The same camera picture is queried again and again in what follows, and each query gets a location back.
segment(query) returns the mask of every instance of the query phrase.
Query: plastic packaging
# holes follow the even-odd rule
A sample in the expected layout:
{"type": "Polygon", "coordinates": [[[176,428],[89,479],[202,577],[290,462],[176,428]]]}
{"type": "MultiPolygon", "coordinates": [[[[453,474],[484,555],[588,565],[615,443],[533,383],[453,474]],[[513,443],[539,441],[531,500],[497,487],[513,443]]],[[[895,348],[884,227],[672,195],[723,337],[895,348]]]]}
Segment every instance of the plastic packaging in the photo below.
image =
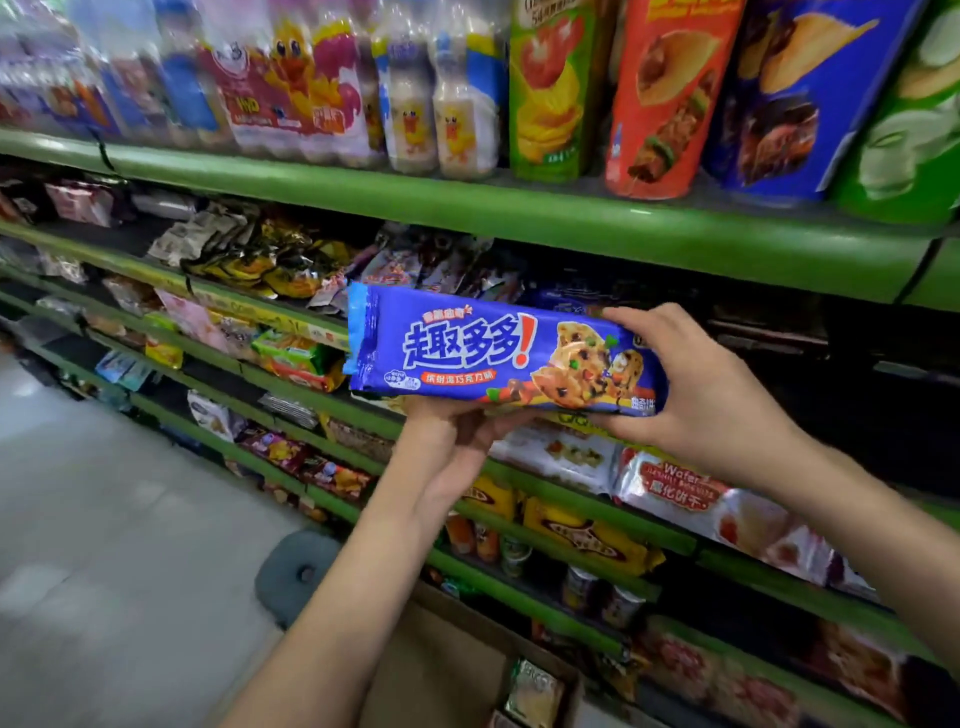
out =
{"type": "Polygon", "coordinates": [[[372,38],[390,165],[407,175],[437,168],[433,72],[427,56],[431,0],[381,0],[372,38]]]}

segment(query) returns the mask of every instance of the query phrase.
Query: potato chip image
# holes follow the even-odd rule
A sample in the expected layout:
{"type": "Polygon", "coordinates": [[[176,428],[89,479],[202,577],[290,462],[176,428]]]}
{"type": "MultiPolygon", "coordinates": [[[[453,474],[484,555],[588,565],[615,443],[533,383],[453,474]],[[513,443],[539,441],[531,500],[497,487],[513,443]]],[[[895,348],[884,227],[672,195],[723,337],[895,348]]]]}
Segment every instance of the potato chip image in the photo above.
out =
{"type": "Polygon", "coordinates": [[[719,47],[720,38],[701,31],[674,31],[655,39],[636,72],[640,105],[652,107],[676,98],[719,47]]]}
{"type": "Polygon", "coordinates": [[[760,71],[760,90],[778,93],[877,26],[856,27],[824,12],[805,12],[777,28],[760,71]]]}

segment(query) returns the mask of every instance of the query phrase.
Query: yellow snack package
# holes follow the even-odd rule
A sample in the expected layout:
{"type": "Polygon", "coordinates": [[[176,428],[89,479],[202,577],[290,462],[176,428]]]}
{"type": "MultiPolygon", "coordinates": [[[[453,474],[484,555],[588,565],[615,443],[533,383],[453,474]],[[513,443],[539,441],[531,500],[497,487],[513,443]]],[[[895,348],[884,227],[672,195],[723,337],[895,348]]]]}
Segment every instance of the yellow snack package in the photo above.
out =
{"type": "Polygon", "coordinates": [[[665,561],[658,548],[638,544],[606,523],[582,518],[536,497],[527,498],[523,525],[630,576],[642,576],[665,561]]]}
{"type": "Polygon", "coordinates": [[[464,499],[473,505],[485,508],[507,521],[514,519],[516,512],[516,497],[512,488],[497,485],[486,475],[481,475],[473,481],[464,499]]]}

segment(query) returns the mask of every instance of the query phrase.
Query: snack bag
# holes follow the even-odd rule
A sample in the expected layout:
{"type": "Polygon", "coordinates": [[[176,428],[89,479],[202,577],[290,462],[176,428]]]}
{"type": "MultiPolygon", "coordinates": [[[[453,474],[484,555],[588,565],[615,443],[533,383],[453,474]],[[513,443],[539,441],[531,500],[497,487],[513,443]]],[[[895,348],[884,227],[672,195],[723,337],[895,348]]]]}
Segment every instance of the snack bag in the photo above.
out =
{"type": "Polygon", "coordinates": [[[190,405],[190,414],[197,421],[197,425],[212,432],[221,440],[232,443],[237,435],[247,427],[247,421],[228,407],[209,400],[199,392],[190,390],[186,393],[187,403],[190,405]]]}
{"type": "Polygon", "coordinates": [[[630,3],[607,156],[611,192],[640,200],[687,193],[745,3],[630,3]]]}
{"type": "Polygon", "coordinates": [[[350,388],[645,416],[657,356],[606,321],[409,288],[349,289],[350,388]]]}
{"type": "Polygon", "coordinates": [[[827,582],[827,542],[772,500],[700,475],[652,448],[624,449],[621,461],[614,499],[806,581],[827,582]]]}
{"type": "Polygon", "coordinates": [[[527,499],[523,525],[630,576],[642,576],[665,560],[658,548],[647,548],[612,526],[581,518],[536,497],[527,499]]]}
{"type": "Polygon", "coordinates": [[[537,421],[494,442],[490,457],[596,495],[609,495],[620,449],[606,437],[537,421]]]}
{"type": "Polygon", "coordinates": [[[480,475],[467,488],[463,498],[473,505],[485,508],[502,519],[512,521],[516,512],[516,496],[512,488],[497,485],[487,475],[480,475]]]}

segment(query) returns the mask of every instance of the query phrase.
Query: can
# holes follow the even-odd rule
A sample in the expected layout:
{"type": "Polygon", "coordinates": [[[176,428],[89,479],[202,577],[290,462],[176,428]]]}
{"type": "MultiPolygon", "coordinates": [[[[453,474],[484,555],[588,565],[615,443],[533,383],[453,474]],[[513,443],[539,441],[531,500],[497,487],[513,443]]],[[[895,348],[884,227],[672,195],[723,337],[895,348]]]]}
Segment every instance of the can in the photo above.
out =
{"type": "Polygon", "coordinates": [[[603,621],[614,629],[626,629],[646,601],[642,596],[631,594],[626,589],[613,587],[601,616],[603,621]]]}

